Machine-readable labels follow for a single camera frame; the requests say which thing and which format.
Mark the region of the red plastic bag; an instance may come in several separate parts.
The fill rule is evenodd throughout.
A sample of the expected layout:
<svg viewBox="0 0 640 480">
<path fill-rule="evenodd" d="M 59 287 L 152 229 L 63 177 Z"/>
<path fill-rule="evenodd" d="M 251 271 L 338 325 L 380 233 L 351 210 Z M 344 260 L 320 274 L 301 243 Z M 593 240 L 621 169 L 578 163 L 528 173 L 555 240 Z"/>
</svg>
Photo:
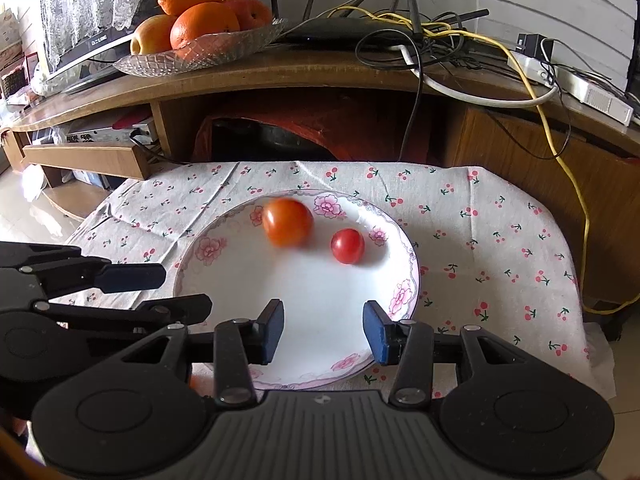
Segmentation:
<svg viewBox="0 0 640 480">
<path fill-rule="evenodd" d="M 242 156 L 257 150 L 254 132 L 270 127 L 327 150 L 343 162 L 427 161 L 428 135 L 408 127 L 402 113 L 374 110 L 355 101 L 337 106 L 295 108 L 260 106 L 229 108 L 207 116 L 195 136 L 191 159 L 211 162 L 238 150 Z"/>
</svg>

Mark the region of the front orange in bowl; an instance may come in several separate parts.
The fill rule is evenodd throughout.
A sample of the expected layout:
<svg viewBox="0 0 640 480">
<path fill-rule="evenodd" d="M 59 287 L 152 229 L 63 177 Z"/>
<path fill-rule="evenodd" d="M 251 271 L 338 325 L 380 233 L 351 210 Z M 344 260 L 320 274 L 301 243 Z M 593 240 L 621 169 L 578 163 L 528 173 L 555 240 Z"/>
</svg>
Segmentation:
<svg viewBox="0 0 640 480">
<path fill-rule="evenodd" d="M 181 13 L 171 27 L 172 50 L 209 34 L 238 32 L 240 24 L 235 13 L 222 2 L 204 2 Z"/>
</svg>

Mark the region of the yellow apple in bowl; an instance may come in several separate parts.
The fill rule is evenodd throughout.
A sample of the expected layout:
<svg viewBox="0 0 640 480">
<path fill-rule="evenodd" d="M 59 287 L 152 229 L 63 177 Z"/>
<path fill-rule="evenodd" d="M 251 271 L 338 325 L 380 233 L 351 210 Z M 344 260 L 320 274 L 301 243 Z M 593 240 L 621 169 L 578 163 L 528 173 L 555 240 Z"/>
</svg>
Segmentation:
<svg viewBox="0 0 640 480">
<path fill-rule="evenodd" d="M 174 16 L 160 14 L 143 21 L 134 31 L 130 41 L 131 55 L 147 55 L 171 50 L 170 32 Z"/>
</svg>

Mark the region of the black power adapter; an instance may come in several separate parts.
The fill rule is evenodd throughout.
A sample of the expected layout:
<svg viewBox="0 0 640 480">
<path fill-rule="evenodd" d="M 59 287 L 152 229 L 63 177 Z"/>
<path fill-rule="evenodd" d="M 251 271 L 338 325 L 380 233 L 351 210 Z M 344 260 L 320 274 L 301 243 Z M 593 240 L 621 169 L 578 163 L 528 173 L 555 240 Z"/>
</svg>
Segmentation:
<svg viewBox="0 0 640 480">
<path fill-rule="evenodd" d="M 550 61 L 554 40 L 541 34 L 519 34 L 516 40 L 515 51 L 529 58 L 541 61 Z"/>
</svg>

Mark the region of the small red cherry tomato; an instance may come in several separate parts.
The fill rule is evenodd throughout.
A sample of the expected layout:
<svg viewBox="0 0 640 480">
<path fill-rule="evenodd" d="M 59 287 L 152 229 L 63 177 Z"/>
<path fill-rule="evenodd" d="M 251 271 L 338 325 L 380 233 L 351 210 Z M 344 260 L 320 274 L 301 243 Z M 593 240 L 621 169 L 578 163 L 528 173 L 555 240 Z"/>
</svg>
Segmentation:
<svg viewBox="0 0 640 480">
<path fill-rule="evenodd" d="M 355 229 L 342 229 L 334 233 L 330 247 L 333 257 L 338 262 L 355 264 L 363 256 L 364 239 Z"/>
</svg>

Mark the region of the television with lace cover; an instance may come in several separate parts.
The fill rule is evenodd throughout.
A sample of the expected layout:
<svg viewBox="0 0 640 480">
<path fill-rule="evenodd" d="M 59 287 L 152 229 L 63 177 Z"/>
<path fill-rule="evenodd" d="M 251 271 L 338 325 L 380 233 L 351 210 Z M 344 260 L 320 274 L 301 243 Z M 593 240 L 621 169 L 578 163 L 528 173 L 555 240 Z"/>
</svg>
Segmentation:
<svg viewBox="0 0 640 480">
<path fill-rule="evenodd" d="M 160 13 L 157 0 L 40 0 L 44 55 L 34 91 L 52 96 L 73 66 L 124 44 L 146 18 Z"/>
</svg>

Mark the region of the black wifi router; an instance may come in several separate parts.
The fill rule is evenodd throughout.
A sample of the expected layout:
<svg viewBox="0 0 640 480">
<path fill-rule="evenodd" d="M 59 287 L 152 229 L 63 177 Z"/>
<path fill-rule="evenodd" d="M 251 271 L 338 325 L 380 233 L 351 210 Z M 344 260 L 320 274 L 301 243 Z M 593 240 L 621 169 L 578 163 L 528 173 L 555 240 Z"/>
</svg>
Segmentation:
<svg viewBox="0 0 640 480">
<path fill-rule="evenodd" d="M 429 18 L 419 0 L 266 0 L 282 27 L 273 42 L 313 51 L 352 51 L 363 39 L 372 51 L 411 39 L 422 49 L 443 30 L 489 14 L 487 9 L 457 14 L 447 11 Z"/>
</svg>

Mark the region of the right orange in bowl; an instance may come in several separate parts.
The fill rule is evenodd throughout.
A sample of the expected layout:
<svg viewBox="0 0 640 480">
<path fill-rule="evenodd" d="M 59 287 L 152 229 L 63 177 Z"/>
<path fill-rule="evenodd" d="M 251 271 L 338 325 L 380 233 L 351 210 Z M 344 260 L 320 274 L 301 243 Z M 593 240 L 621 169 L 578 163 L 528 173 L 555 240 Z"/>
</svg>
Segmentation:
<svg viewBox="0 0 640 480">
<path fill-rule="evenodd" d="M 241 30 L 259 28 L 272 23 L 270 9 L 259 0 L 224 0 L 222 3 L 235 14 Z"/>
</svg>

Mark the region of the white floral ceramic plate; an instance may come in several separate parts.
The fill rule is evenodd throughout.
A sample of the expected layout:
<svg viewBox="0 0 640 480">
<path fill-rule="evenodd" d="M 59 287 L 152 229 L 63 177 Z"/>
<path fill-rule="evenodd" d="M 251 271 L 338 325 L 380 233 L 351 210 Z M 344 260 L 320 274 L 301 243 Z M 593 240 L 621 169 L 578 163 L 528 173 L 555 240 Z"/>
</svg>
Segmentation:
<svg viewBox="0 0 640 480">
<path fill-rule="evenodd" d="M 262 227 L 267 196 L 236 205 L 209 223 L 181 258 L 177 296 L 205 294 L 213 307 L 205 325 L 256 318 L 271 299 L 284 305 L 284 330 L 270 364 L 254 365 L 258 389 L 324 387 L 373 361 L 362 308 L 376 301 L 393 321 L 410 318 L 420 271 L 413 244 L 386 212 L 332 191 L 292 191 L 314 217 L 306 242 L 274 246 Z M 355 229 L 364 239 L 358 263 L 338 262 L 331 238 Z"/>
</svg>

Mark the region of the large red-orange tomato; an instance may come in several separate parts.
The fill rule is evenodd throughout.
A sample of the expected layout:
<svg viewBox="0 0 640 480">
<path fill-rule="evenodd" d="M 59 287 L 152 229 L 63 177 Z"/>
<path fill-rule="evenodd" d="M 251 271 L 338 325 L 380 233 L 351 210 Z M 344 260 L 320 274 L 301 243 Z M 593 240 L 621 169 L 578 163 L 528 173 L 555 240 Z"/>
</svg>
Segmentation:
<svg viewBox="0 0 640 480">
<path fill-rule="evenodd" d="M 313 225 L 310 210 L 292 198 L 270 200 L 262 210 L 262 227 L 274 246 L 294 247 L 304 244 Z"/>
</svg>

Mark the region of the cherry print tablecloth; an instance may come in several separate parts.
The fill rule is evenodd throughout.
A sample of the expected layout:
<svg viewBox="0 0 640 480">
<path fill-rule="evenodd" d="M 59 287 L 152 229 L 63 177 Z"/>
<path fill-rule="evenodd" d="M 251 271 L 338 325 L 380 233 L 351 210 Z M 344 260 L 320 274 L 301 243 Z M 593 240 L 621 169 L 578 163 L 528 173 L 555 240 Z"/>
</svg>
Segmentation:
<svg viewBox="0 0 640 480">
<path fill-rule="evenodd" d="M 480 167 L 382 162 L 211 162 L 160 168 L 123 183 L 70 238 L 117 263 L 160 263 L 160 296 L 177 296 L 180 261 L 198 233 L 232 207 L 292 191 L 360 198 L 408 235 L 420 271 L 410 318 L 441 335 L 475 325 L 600 393 L 615 394 L 614 361 L 582 319 L 567 242 L 544 205 Z M 369 367 L 318 388 L 390 390 L 391 366 Z"/>
</svg>

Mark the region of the glass fruit bowl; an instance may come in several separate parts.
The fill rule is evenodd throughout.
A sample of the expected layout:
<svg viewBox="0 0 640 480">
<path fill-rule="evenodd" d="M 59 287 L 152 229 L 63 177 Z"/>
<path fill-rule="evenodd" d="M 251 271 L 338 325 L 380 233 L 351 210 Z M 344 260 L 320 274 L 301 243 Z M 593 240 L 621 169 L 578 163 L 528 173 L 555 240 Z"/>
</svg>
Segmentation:
<svg viewBox="0 0 640 480">
<path fill-rule="evenodd" d="M 144 78 L 206 70 L 264 50 L 282 34 L 287 24 L 284 18 L 275 18 L 271 24 L 244 32 L 204 35 L 177 50 L 127 55 L 115 62 L 114 67 L 124 74 Z"/>
</svg>

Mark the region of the white power strip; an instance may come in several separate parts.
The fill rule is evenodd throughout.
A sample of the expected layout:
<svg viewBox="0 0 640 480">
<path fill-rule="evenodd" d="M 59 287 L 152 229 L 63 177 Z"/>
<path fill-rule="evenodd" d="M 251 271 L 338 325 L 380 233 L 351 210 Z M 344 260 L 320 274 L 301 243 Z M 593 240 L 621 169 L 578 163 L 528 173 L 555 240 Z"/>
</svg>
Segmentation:
<svg viewBox="0 0 640 480">
<path fill-rule="evenodd" d="M 616 122 L 620 122 L 625 127 L 632 123 L 634 108 L 624 98 L 605 88 L 603 82 L 594 82 L 586 76 L 577 75 L 575 72 L 561 67 L 550 72 L 551 66 L 548 63 L 518 52 L 513 52 L 512 58 L 508 58 L 508 65 L 511 68 L 515 68 L 515 62 L 518 62 L 529 80 L 535 81 L 537 84 L 544 84 L 548 88 L 559 84 L 561 91 L 616 120 Z"/>
</svg>

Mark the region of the wooden TV stand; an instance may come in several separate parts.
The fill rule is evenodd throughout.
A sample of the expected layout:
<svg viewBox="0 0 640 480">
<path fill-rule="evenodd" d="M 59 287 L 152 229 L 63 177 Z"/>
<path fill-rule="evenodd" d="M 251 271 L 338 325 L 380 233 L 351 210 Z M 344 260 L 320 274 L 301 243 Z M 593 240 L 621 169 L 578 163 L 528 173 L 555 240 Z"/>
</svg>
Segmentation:
<svg viewBox="0 0 640 480">
<path fill-rule="evenodd" d="M 639 290 L 639 133 L 570 101 L 486 112 L 427 90 L 413 79 L 361 65 L 350 53 L 273 49 L 228 65 L 157 78 L 123 76 L 59 94 L 1 130 L 13 168 L 29 162 L 142 179 L 136 146 L 107 141 L 37 148 L 32 134 L 75 119 L 137 105 L 154 120 L 163 153 L 184 162 L 256 159 L 243 133 L 214 128 L 222 118 L 276 126 L 338 160 L 481 166 L 541 200 L 585 265 L 585 293 L 623 302 Z"/>
</svg>

